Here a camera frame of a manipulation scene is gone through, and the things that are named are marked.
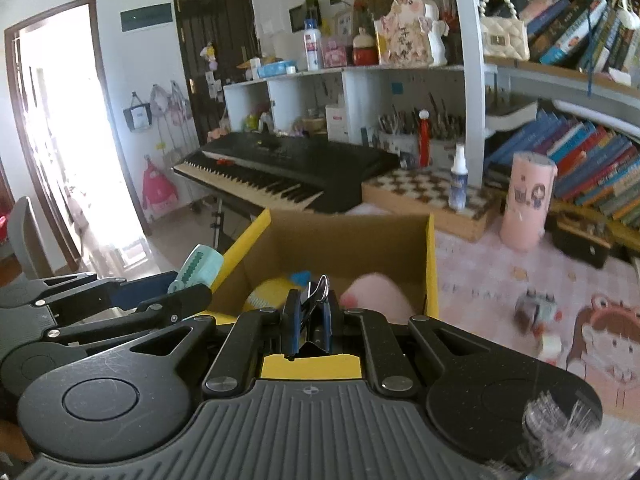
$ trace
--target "shelf post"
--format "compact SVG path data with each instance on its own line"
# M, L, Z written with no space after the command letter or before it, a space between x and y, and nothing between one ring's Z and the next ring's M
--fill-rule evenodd
M484 55L480 35L478 0L456 0L462 32L465 62L466 163L469 184L482 185L484 165L484 130L486 104L484 98Z

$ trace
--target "pink cup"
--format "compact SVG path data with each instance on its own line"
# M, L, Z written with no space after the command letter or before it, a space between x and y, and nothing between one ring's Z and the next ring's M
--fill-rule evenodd
M554 179L558 168L546 156L533 152L513 155L511 183L500 238L511 249L529 251L545 234Z

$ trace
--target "mint green object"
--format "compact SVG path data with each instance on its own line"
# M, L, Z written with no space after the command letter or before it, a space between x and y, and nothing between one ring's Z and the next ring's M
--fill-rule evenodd
M168 292L183 290L199 283L210 287L218 276L224 260L222 254L215 249L206 245L196 246L178 272L178 277L169 285Z

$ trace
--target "white headphone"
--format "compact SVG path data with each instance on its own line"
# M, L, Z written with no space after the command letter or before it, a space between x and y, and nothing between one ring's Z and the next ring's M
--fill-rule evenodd
M626 28L630 28L631 30L638 30L638 28L640 28L640 16L629 10L628 0L622 0L622 9L618 11L618 17L622 25Z

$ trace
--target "quilted handbag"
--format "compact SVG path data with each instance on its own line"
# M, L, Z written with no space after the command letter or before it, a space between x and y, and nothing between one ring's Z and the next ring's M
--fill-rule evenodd
M511 0L503 0L511 10L511 18L487 16L486 6L490 1L480 1L480 30L484 55L528 61L530 53L527 25L518 19Z

